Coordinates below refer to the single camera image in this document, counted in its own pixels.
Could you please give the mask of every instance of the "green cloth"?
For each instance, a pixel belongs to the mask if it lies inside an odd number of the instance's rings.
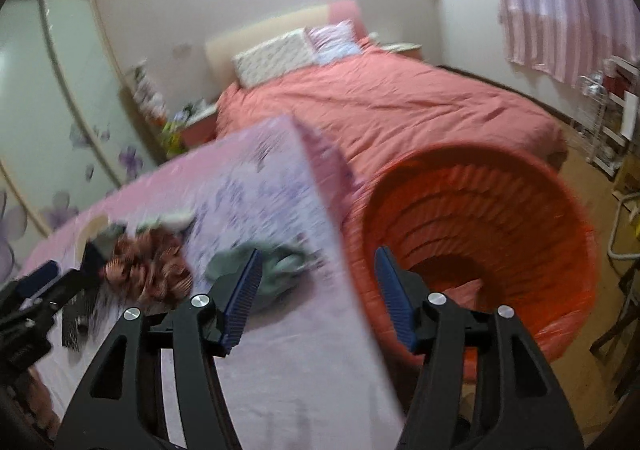
[[[270,306],[285,291],[297,286],[307,269],[308,257],[299,247],[261,241],[249,241],[216,253],[204,272],[207,280],[233,278],[249,255],[258,250],[262,256],[262,280],[255,296],[252,313]]]

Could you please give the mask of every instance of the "headboard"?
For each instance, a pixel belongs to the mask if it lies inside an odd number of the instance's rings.
[[[345,19],[353,20],[359,39],[367,35],[360,17],[360,9],[354,1],[344,0],[312,6],[250,24],[240,30],[207,40],[205,52],[209,67],[218,87],[224,90],[237,79],[233,63],[234,55],[297,28],[335,24]]]

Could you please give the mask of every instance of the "orange laundry basket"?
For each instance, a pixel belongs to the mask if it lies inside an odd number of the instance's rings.
[[[351,274],[386,356],[422,359],[396,339],[374,274],[388,245],[401,267],[465,307],[512,306],[549,361],[588,317],[598,278],[593,229],[570,192],[533,156],[482,143],[435,145],[378,172],[345,235]],[[465,357],[465,380],[476,360]]]

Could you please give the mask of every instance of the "silver screw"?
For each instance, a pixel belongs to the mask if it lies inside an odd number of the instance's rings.
[[[498,315],[500,315],[502,318],[513,318],[513,315],[515,315],[516,312],[513,310],[513,307],[510,307],[508,305],[501,305],[498,308]]]
[[[124,312],[123,316],[125,320],[135,320],[140,316],[140,309],[137,307],[130,307]]]
[[[442,293],[430,293],[427,299],[433,305],[442,305],[447,302],[447,297],[445,297]]]
[[[194,307],[204,307],[209,303],[207,295],[196,295],[191,299],[191,305]]]

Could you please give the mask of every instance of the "striped curtain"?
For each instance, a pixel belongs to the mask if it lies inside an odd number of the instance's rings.
[[[575,85],[618,55],[638,60],[633,0],[501,0],[508,60]]]

